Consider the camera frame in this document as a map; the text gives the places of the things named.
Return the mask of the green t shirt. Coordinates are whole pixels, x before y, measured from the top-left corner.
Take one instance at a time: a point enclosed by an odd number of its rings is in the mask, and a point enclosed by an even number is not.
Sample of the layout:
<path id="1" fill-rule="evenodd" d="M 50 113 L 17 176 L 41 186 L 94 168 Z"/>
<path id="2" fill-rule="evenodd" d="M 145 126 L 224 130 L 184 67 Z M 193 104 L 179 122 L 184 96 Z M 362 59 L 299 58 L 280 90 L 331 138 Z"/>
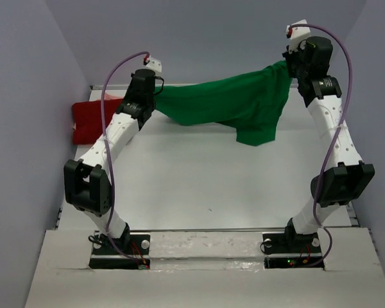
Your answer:
<path id="1" fill-rule="evenodd" d="M 217 123 L 235 129 L 236 141 L 260 146 L 275 140 L 292 79 L 285 61 L 260 71 L 188 86 L 166 85 L 159 112 L 183 126 Z"/>

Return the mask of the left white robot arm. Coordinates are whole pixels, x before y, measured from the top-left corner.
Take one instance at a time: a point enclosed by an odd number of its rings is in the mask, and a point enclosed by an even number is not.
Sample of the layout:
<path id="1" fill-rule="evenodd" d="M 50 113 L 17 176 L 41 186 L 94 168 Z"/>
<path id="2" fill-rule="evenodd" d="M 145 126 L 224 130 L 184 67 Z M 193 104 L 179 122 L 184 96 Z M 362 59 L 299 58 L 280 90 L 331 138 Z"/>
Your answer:
<path id="1" fill-rule="evenodd" d="M 123 100 L 102 133 L 78 160 L 64 165 L 65 200 L 87 215 L 98 227 L 102 243 L 114 253 L 123 253 L 130 244 L 130 227 L 119 217 L 115 206 L 113 163 L 128 142 L 142 129 L 155 110 L 155 81 L 151 69 L 138 69 Z"/>

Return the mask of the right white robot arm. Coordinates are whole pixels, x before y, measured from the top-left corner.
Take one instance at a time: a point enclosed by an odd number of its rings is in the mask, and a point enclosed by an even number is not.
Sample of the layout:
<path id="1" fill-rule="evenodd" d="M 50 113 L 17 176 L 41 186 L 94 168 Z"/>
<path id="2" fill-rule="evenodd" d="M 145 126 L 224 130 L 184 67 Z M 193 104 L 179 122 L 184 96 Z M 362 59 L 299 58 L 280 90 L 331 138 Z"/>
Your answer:
<path id="1" fill-rule="evenodd" d="M 290 77 L 312 116 L 327 150 L 320 173 L 311 180 L 311 199 L 287 224 L 284 247 L 296 252 L 340 206 L 360 197 L 375 175 L 358 154 L 346 121 L 338 80 L 328 74 L 333 46 L 325 37 L 292 38 L 283 54 Z"/>

